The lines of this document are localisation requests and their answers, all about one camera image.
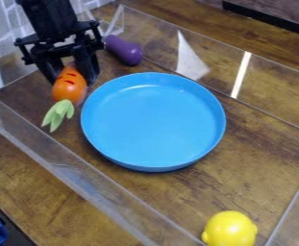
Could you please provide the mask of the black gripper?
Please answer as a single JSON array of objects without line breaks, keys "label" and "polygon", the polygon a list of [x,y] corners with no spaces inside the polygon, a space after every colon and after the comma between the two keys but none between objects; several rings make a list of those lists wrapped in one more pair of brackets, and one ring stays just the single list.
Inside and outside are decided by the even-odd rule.
[{"label": "black gripper", "polygon": [[100,73],[95,52],[104,48],[98,27],[98,21],[79,21],[69,29],[61,33],[52,32],[48,37],[40,37],[40,32],[36,32],[16,39],[15,46],[23,54],[24,63],[36,64],[51,84],[64,68],[61,58],[73,56],[87,85],[94,85]]}]

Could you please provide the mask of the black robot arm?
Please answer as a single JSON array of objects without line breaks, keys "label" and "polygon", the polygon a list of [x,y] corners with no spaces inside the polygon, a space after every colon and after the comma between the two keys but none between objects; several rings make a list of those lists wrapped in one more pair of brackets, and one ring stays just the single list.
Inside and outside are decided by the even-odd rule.
[{"label": "black robot arm", "polygon": [[35,64],[53,84],[64,68],[61,59],[72,57],[91,86],[100,73],[96,51],[104,48],[99,22],[79,21],[69,0],[16,0],[16,3],[35,30],[15,41],[24,64]]}]

